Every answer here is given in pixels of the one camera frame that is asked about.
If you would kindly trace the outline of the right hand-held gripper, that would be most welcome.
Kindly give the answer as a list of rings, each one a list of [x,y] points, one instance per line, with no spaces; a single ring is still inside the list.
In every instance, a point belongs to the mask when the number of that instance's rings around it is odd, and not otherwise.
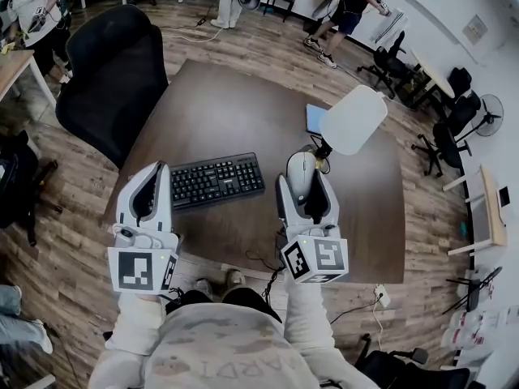
[[[314,227],[296,233],[294,229],[313,224],[312,218],[301,216],[297,200],[283,174],[276,180],[278,217],[287,232],[287,244],[281,250],[286,270],[296,284],[326,284],[349,272],[348,242],[338,226],[340,205],[335,191],[318,169],[314,175]]]

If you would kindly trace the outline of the grey computer mouse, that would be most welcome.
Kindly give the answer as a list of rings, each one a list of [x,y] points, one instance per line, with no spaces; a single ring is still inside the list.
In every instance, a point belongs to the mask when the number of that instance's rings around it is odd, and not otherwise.
[[[307,201],[315,174],[316,158],[312,152],[296,152],[287,162],[286,178],[297,205]]]

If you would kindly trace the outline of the black keyboard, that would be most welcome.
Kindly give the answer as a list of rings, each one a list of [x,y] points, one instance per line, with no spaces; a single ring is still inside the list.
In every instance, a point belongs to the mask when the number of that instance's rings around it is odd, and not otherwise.
[[[265,190],[253,152],[176,165],[171,169],[171,185],[174,210],[214,206]]]

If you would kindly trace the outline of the person's right forearm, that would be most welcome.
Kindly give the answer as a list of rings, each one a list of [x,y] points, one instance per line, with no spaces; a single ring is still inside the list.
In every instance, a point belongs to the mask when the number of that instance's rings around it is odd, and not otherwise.
[[[288,295],[285,339],[300,353],[335,350],[320,284],[296,283],[286,274],[285,291]]]

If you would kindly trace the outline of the blue notebook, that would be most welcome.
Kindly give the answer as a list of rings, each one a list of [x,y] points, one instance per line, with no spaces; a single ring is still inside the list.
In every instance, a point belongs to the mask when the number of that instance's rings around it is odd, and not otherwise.
[[[327,112],[328,111],[322,107],[307,104],[306,120],[308,133],[321,136],[320,120]]]

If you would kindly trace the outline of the white shade table lamp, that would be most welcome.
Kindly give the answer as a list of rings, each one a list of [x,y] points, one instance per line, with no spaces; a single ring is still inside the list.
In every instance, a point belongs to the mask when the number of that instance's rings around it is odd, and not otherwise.
[[[320,143],[307,145],[301,152],[312,152],[317,163],[331,152],[352,156],[378,129],[388,114],[382,92],[358,85],[339,100],[320,120]]]

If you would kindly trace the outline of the black high-back office chair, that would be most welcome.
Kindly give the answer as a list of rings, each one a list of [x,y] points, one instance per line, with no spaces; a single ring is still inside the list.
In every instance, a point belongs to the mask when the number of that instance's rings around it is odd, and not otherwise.
[[[66,53],[58,122],[121,168],[169,85],[161,30],[137,6],[116,6],[79,27]]]

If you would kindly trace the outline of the person's beige sweatshirt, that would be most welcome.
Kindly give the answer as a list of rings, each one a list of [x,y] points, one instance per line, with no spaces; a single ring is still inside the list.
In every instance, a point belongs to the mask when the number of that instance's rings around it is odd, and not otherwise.
[[[300,353],[284,329],[251,308],[184,306],[149,355],[105,349],[88,389],[379,389],[337,349]]]

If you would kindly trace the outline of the black mesh office chair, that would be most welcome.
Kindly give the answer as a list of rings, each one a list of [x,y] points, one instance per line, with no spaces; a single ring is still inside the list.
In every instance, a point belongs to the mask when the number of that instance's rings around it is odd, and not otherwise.
[[[470,370],[425,370],[408,363],[395,380],[392,389],[465,389]]]
[[[372,380],[380,389],[389,389],[397,376],[403,371],[406,363],[403,358],[410,359],[419,365],[427,363],[429,354],[423,348],[415,348],[411,352],[381,350],[369,351],[371,347],[371,335],[366,333],[360,338],[364,342],[362,351],[354,363],[354,367]]]

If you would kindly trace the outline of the round white table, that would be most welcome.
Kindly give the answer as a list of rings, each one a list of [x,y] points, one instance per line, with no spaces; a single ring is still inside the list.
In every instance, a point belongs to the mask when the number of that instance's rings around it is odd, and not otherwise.
[[[424,93],[417,100],[413,101],[410,109],[416,110],[426,99],[430,99],[434,92],[442,92],[447,98],[454,99],[456,95],[447,77],[439,72],[438,68],[423,53],[420,53],[415,48],[411,48],[410,51],[427,77],[416,88],[417,92],[423,89]]]

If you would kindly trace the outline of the white desk wooden top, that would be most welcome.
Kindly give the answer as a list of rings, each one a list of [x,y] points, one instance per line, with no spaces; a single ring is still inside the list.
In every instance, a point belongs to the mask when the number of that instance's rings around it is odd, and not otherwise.
[[[466,203],[472,203],[483,199],[486,206],[487,223],[489,230],[489,238],[480,242],[475,242],[468,246],[449,250],[447,255],[453,256],[471,252],[471,255],[478,250],[486,249],[492,246],[506,247],[508,245],[508,234],[506,224],[502,219],[500,192],[497,182],[491,172],[484,166],[480,165],[477,172],[471,175],[464,175],[442,186],[443,191],[451,190],[453,187],[467,182],[471,177],[479,175],[483,182],[483,194],[477,197],[469,197]]]

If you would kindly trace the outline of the white cloth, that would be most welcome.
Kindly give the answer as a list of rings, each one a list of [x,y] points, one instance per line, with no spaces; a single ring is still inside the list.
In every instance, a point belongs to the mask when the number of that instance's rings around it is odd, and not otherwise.
[[[370,36],[370,42],[376,49],[379,47],[390,49],[400,34],[406,30],[408,23],[407,14],[399,9],[394,9],[374,29]]]

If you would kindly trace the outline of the black standing fan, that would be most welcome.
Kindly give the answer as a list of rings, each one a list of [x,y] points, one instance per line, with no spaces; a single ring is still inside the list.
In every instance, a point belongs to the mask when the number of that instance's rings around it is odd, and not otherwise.
[[[480,97],[481,106],[471,120],[474,132],[481,137],[490,137],[500,128],[504,120],[504,108],[500,99],[492,94]]]

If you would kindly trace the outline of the white plastic bags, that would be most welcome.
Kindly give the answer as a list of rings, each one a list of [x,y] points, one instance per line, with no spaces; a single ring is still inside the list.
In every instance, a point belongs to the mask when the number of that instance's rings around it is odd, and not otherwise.
[[[493,350],[513,336],[519,337],[519,305],[502,310],[458,310],[451,316],[440,345],[451,350]]]

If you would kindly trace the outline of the white wall panel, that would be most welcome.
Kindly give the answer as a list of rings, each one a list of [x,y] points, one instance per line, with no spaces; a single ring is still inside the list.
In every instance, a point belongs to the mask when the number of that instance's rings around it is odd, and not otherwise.
[[[476,45],[487,34],[488,28],[478,15],[474,15],[462,32],[470,44]]]

